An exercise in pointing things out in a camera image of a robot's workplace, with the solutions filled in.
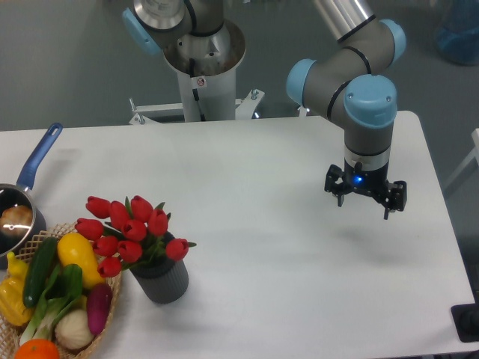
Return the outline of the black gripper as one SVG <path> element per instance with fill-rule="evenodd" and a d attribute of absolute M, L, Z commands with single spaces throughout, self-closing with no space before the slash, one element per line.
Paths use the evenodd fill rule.
<path fill-rule="evenodd" d="M 406 181 L 389 182 L 388 162 L 374 171 L 357 170 L 344 160 L 344 171 L 337 165 L 330 165 L 325 178 L 324 190 L 343 206 L 346 195 L 354 192 L 372 197 L 384 207 L 383 218 L 388 220 L 391 212 L 402 212 L 407 202 Z"/>

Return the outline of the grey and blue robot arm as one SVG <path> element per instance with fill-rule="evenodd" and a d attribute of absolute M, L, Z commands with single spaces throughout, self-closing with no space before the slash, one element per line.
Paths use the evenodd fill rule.
<path fill-rule="evenodd" d="M 297 62 L 287 95 L 344 131 L 344 166 L 332 165 L 325 190 L 373 198 L 390 213 L 407 201 L 406 183 L 388 181 L 397 91 L 382 75 L 404 52 L 406 36 L 395 22 L 376 18 L 365 1 L 317 1 L 340 49 L 328 61 Z M 236 69 L 245 38 L 227 20 L 222 1 L 135 1 L 122 14 L 136 44 L 163 54 L 177 73 L 188 122 L 236 117 Z"/>

